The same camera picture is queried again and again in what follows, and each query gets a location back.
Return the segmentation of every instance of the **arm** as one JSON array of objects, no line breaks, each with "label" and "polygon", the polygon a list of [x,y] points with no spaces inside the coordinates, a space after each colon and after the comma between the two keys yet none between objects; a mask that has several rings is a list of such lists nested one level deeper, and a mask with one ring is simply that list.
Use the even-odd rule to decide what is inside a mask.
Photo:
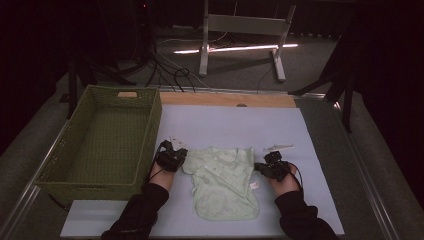
[{"label": "arm", "polygon": [[[290,171],[295,174],[296,168],[290,165]],[[281,213],[280,226],[287,236],[295,240],[333,240],[339,239],[327,222],[317,217],[318,209],[307,206],[303,200],[303,190],[287,174],[278,182],[268,179],[277,196],[275,204]]]},{"label": "arm", "polygon": [[104,232],[102,240],[144,240],[157,220],[157,212],[169,198],[174,173],[161,170],[155,162],[149,183],[143,186],[142,194],[128,201],[119,219]]}]

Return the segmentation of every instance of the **gray floor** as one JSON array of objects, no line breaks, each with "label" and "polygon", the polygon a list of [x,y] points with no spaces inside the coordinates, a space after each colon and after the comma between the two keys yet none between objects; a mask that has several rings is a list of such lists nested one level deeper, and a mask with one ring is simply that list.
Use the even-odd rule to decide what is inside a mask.
[{"label": "gray floor", "polygon": [[[179,38],[186,32],[191,33],[192,30],[178,29],[164,32],[175,34],[172,38]],[[247,35],[238,37],[261,44],[272,43],[275,40],[270,37]],[[201,42],[170,39],[158,40],[159,53],[156,54],[156,59],[168,65],[178,64],[197,75],[199,54],[176,55],[172,52],[198,49]],[[227,43],[229,41],[225,39],[218,42],[219,45]],[[268,50],[213,53],[209,57],[208,75],[199,78],[201,82],[193,75],[190,75],[190,78],[197,90],[201,88],[209,91],[231,89],[252,93],[292,91],[318,79],[337,44],[334,40],[319,37],[294,38],[291,36],[287,43],[297,43],[299,46],[285,48],[283,51],[282,61],[287,76],[285,83],[276,80]],[[242,41],[236,42],[236,45],[246,44]],[[139,86],[144,86],[152,72],[149,66],[127,78],[139,83]],[[167,75],[164,71],[162,74],[172,81],[171,75]],[[157,76],[158,74],[153,79],[153,84],[158,84]],[[115,85],[104,76],[99,76],[99,79],[101,79],[100,84]],[[190,91],[191,85],[187,80],[181,79],[180,84]],[[325,85],[313,92],[325,93],[327,89],[328,85]],[[56,94],[42,106],[33,120],[1,156],[0,224],[7,222],[8,214],[66,122],[68,106],[59,103],[64,93],[67,93],[67,76],[58,82]],[[406,185],[384,139],[366,111],[361,96],[354,94],[351,116],[352,134],[343,131],[337,116],[334,117],[332,107],[327,103],[302,98],[296,100],[296,104],[301,108],[308,122],[317,155],[337,203],[337,210],[346,231],[342,239],[424,239],[423,212]],[[358,159],[359,164],[363,163],[365,175],[369,174],[371,177],[371,186],[369,181],[361,181],[364,178],[364,172],[357,170]],[[368,195],[367,189],[377,190],[377,197],[382,200],[381,206],[370,204],[373,202],[370,201],[370,197],[375,195]],[[390,231],[381,230],[380,226],[384,224],[378,222],[376,213],[389,217],[395,228],[394,234],[388,236],[385,232],[390,233]],[[65,218],[66,212],[40,192],[28,210],[26,218],[20,223],[13,239],[59,239]]]}]

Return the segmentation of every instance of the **cloth garment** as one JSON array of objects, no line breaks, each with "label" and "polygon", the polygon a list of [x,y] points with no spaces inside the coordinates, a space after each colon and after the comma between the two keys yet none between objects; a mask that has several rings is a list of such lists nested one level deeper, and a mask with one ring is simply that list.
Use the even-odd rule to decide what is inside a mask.
[{"label": "cloth garment", "polygon": [[193,202],[199,217],[206,220],[249,220],[259,213],[250,189],[253,149],[190,150],[182,166],[192,175]]}]

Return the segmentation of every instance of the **white metal stand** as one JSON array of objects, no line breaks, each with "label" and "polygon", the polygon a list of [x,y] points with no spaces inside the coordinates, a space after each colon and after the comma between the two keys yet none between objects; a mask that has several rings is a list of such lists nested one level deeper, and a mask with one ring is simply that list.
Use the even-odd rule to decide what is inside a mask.
[{"label": "white metal stand", "polygon": [[272,57],[278,80],[284,82],[286,80],[286,76],[281,62],[281,52],[290,29],[295,9],[295,5],[290,6],[286,19],[216,15],[209,14],[209,0],[205,0],[205,11],[203,16],[203,45],[200,55],[199,75],[207,75],[209,31],[252,33],[280,36],[278,47],[272,50]]}]

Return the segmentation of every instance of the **electrical cable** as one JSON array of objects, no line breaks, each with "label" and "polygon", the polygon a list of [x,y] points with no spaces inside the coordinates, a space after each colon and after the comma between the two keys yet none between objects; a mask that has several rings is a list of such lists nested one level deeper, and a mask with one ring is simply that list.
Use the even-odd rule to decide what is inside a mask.
[{"label": "electrical cable", "polygon": [[56,205],[58,205],[63,210],[69,212],[69,209],[71,208],[71,204],[68,204],[68,206],[65,206],[62,203],[60,203],[55,197],[53,197],[53,195],[49,194],[49,197]]},{"label": "electrical cable", "polygon": [[183,75],[180,77],[186,77],[191,85],[191,88],[193,89],[193,92],[196,92],[196,89],[194,88],[193,82],[190,79],[190,71],[187,68],[180,68],[175,72],[174,78],[176,76],[178,76],[178,72],[181,72]]},{"label": "electrical cable", "polygon": [[179,84],[178,80],[176,79],[175,74],[174,74],[174,73],[171,73],[168,69],[166,69],[166,68],[163,66],[163,64],[162,64],[161,62],[157,61],[155,58],[154,58],[153,60],[154,60],[154,61],[157,63],[157,65],[158,65],[159,67],[161,67],[161,68],[162,68],[162,69],[163,69],[166,73],[168,73],[169,75],[174,76],[175,84],[177,84],[177,86],[180,88],[180,90],[181,90],[182,92],[184,92],[183,88],[181,87],[181,85]]},{"label": "electrical cable", "polygon": [[[238,2],[236,1],[235,5],[234,5],[234,13],[233,13],[233,16],[236,16],[236,13],[237,13],[237,4],[238,4]],[[221,40],[221,39],[223,39],[225,36],[227,36],[227,33],[228,33],[228,32],[225,32],[225,33],[224,33],[224,35],[222,35],[220,38],[218,38],[218,39],[216,39],[216,40],[209,41],[209,42],[218,42],[219,40]]]},{"label": "electrical cable", "polygon": [[166,83],[168,83],[168,85],[174,90],[174,92],[176,92],[177,90],[174,88],[174,86],[162,75],[162,72],[157,69],[157,71],[159,72],[159,82],[160,79],[163,79]]},{"label": "electrical cable", "polygon": [[287,169],[287,168],[286,168],[283,164],[281,164],[281,166],[282,166],[282,167],[283,167],[283,168],[287,171],[287,173],[288,173],[288,174],[290,174],[290,175],[294,178],[294,180],[296,181],[296,183],[297,183],[297,185],[299,186],[299,188],[303,190],[303,179],[302,179],[302,174],[300,173],[299,168],[298,168],[296,165],[294,165],[293,163],[289,163],[289,164],[293,165],[293,166],[296,168],[297,172],[299,173],[300,183],[299,183],[299,181],[297,180],[297,178],[296,178],[295,174],[293,174],[293,173],[290,171],[290,168],[289,168],[289,169]]},{"label": "electrical cable", "polygon": [[232,38],[230,38],[229,39],[230,40],[230,43],[227,43],[227,44],[221,44],[221,45],[219,45],[219,46],[217,46],[217,47],[211,47],[210,49],[220,49],[220,48],[229,48],[229,47],[234,47],[235,46],[235,41],[234,41],[234,39],[232,39]]},{"label": "electrical cable", "polygon": [[150,182],[150,180],[152,180],[152,178],[154,178],[156,175],[158,175],[160,172],[162,172],[163,171],[163,168],[161,168],[157,173],[155,173],[155,174],[153,174],[150,178],[149,178],[149,182]]},{"label": "electrical cable", "polygon": [[268,71],[259,79],[258,87],[256,88],[256,94],[259,94],[259,86],[261,85],[262,80],[268,75],[268,73],[272,70],[273,66],[271,66]]},{"label": "electrical cable", "polygon": [[[234,11],[234,16],[235,16],[235,14],[236,14],[236,9],[237,9],[237,2],[236,2],[236,6],[235,6],[235,11]],[[274,12],[274,19],[275,18],[277,18],[277,15],[278,15],[278,11],[280,10],[280,3],[279,2],[277,2],[277,7],[275,8],[275,12]],[[254,42],[254,41],[249,41],[249,40],[246,40],[246,39],[242,39],[242,38],[240,38],[240,37],[238,37],[238,36],[236,36],[237,34],[235,34],[235,33],[226,33],[226,35],[229,37],[229,38],[231,38],[233,41],[234,41],[234,43],[236,42],[236,40],[239,40],[239,41],[242,41],[242,42],[245,42],[245,43],[249,43],[249,44],[264,44],[264,43],[266,43],[267,41],[265,41],[265,40],[263,40],[263,41],[261,41],[261,42]]]},{"label": "electrical cable", "polygon": [[156,72],[156,70],[157,70],[157,65],[156,65],[156,62],[155,62],[154,66],[153,66],[153,72],[152,72],[152,74],[150,75],[150,78],[149,78],[149,80],[147,81],[147,83],[144,85],[144,87],[149,86],[149,84],[152,82],[152,79],[153,79],[153,77],[155,76],[155,72]]},{"label": "electrical cable", "polygon": [[146,66],[146,64],[150,61],[152,57],[152,53],[148,52],[145,57],[135,60],[136,65],[133,67],[129,67],[127,69],[114,71],[115,74],[118,75],[130,75],[136,73],[142,67]]},{"label": "electrical cable", "polygon": [[[167,57],[165,57],[163,54],[161,54],[161,53],[157,53],[159,56],[161,56],[162,58],[164,58],[165,60],[167,60],[168,62],[170,62],[170,63],[172,63],[172,64],[174,64],[176,67],[178,67],[178,68],[182,68],[180,65],[178,65],[177,63],[175,63],[175,62],[173,62],[173,61],[171,61],[170,59],[168,59]],[[195,74],[193,74],[192,72],[190,72],[190,75],[192,75],[194,78],[196,78],[196,80],[198,81],[198,82],[200,82],[203,86],[205,86],[206,88],[208,88],[208,89],[210,89],[210,90],[212,90],[212,91],[214,91],[214,92],[216,92],[213,88],[211,88],[210,86],[208,86],[206,83],[204,83],[202,80],[200,80],[200,78],[199,77],[197,77]]]}]

